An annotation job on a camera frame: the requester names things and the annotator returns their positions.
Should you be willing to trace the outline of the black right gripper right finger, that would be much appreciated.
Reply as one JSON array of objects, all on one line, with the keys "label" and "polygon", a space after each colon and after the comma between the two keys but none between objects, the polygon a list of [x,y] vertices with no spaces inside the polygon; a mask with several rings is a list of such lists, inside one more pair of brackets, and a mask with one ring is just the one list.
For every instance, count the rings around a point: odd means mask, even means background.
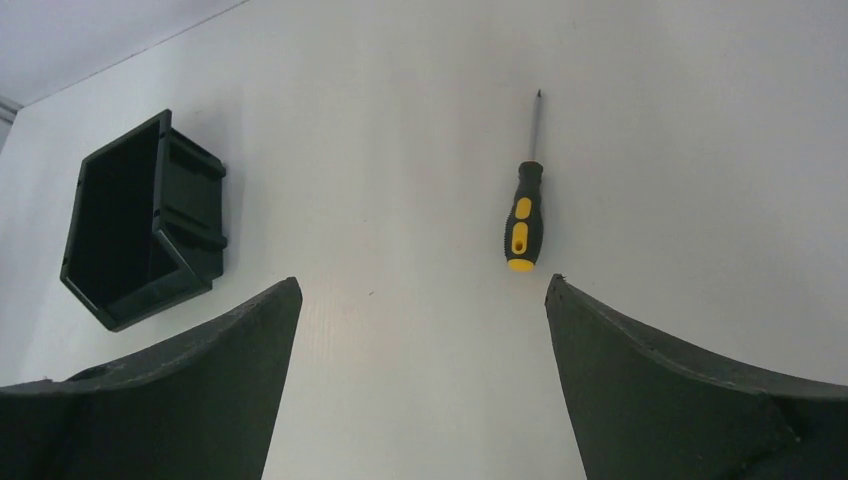
[{"label": "black right gripper right finger", "polygon": [[843,479],[847,389],[716,354],[555,275],[545,307],[590,479]]}]

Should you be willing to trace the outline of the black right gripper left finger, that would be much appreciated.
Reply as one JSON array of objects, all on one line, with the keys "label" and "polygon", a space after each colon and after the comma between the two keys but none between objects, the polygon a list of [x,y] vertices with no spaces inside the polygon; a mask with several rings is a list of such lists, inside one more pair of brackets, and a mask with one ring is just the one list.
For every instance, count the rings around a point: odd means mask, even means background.
[{"label": "black right gripper left finger", "polygon": [[1,391],[5,479],[258,479],[302,306],[287,278],[63,381]]}]

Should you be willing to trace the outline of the yellow black handled screwdriver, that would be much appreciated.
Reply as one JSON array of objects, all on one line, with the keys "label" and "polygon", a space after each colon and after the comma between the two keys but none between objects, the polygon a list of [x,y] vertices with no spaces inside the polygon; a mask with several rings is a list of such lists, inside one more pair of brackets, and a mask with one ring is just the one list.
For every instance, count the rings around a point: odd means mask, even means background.
[{"label": "yellow black handled screwdriver", "polygon": [[505,223],[504,255],[509,269],[526,273],[538,262],[544,238],[541,185],[544,167],[537,159],[543,93],[534,96],[528,159],[518,167],[518,184]]}]

